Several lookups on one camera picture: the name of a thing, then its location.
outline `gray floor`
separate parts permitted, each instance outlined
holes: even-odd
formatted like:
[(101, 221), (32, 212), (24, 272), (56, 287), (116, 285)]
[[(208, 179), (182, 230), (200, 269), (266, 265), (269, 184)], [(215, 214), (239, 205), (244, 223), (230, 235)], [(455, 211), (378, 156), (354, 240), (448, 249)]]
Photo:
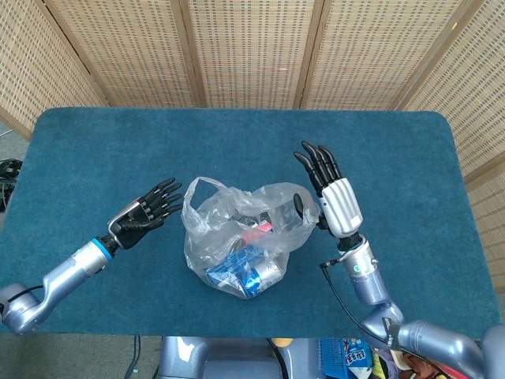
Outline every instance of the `gray floor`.
[[(7, 130), (0, 124), (0, 134)], [(23, 159), (27, 147), (28, 143), (16, 133), (6, 134), (0, 137), (0, 160)], [(505, 295), (499, 296), (499, 300), (505, 320)], [(138, 372), (132, 379), (152, 377), (160, 348), (159, 337), (142, 337)], [(123, 378), (132, 357), (131, 336), (40, 334), (20, 338), (0, 334), (1, 379)]]

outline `teal felt surface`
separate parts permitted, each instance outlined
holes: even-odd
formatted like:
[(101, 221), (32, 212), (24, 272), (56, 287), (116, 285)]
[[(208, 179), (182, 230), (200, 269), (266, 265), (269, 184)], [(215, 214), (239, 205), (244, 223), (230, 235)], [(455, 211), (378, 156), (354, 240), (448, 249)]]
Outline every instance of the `teal felt surface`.
[[(479, 336), (499, 320), (453, 137), (431, 112), (60, 108), (37, 122), (5, 228), (0, 286), (39, 284), (133, 198), (175, 176), (255, 190), (310, 188), (292, 153), (325, 144), (350, 180), (388, 290), (407, 320)], [(185, 264), (179, 215), (65, 299), (41, 332), (173, 336), (355, 336), (319, 263), (336, 255), (314, 230), (283, 281), (251, 300), (203, 284)], [(362, 317), (343, 267), (331, 270)]]

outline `clear plastic bag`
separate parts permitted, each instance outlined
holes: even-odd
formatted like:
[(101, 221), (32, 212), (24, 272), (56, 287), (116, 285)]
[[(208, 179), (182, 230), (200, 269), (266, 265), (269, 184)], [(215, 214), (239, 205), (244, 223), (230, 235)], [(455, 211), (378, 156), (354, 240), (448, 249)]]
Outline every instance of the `clear plastic bag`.
[[(194, 209), (190, 203), (199, 181), (217, 192)], [(303, 219), (294, 207), (296, 193), (304, 204)], [(319, 212), (310, 192), (296, 184), (271, 184), (251, 193), (196, 178), (181, 214), (188, 267), (213, 288), (252, 298), (284, 277), (290, 252), (309, 238)]]

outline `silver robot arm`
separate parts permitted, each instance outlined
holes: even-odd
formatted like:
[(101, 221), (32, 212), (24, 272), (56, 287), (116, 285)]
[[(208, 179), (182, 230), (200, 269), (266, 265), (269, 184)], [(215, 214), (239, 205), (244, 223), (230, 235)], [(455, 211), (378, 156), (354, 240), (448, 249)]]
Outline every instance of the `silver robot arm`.
[[(302, 141), (310, 159), (295, 152), (316, 189), (324, 216), (321, 229), (339, 238), (340, 257), (321, 265), (343, 263), (362, 303), (374, 306), (361, 322), (363, 337), (373, 347), (413, 352), (447, 365), (472, 379), (498, 379), (505, 373), (505, 326), (490, 328), (483, 337), (481, 350), (473, 340), (427, 321), (405, 323), (402, 311), (387, 293), (378, 261), (358, 230), (363, 217), (354, 191), (342, 177), (334, 156), (324, 146), (315, 147)], [(303, 211), (301, 199), (294, 198), (298, 213)]]
[[(45, 275), (42, 286), (28, 288), (22, 283), (14, 283), (0, 288), (2, 323), (16, 335), (33, 332), (61, 300), (100, 272), (112, 260), (117, 249), (129, 249), (149, 231), (161, 227), (170, 214), (182, 208), (180, 204), (174, 205), (182, 195), (170, 196), (181, 187), (180, 183), (173, 182), (174, 179), (170, 178), (159, 183), (121, 210), (108, 223), (107, 235), (92, 239)], [(32, 293), (41, 287), (44, 290), (42, 301)]]

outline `woven screen panel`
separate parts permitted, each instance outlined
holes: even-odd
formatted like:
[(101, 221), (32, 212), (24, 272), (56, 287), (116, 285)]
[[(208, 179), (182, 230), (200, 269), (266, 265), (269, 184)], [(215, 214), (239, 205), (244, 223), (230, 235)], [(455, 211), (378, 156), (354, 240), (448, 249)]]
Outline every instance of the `woven screen panel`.
[(35, 2), (1, 0), (0, 6), (2, 112), (33, 131), (47, 108), (107, 105)]
[(305, 106), (393, 106), (460, 1), (332, 3)]
[(464, 175), (505, 152), (505, 2), (488, 0), (407, 109), (436, 110), (452, 126)]
[(292, 108), (313, 0), (190, 0), (209, 107)]
[(505, 171), (469, 192), (495, 287), (505, 287)]
[(169, 0), (48, 1), (119, 106), (194, 106)]

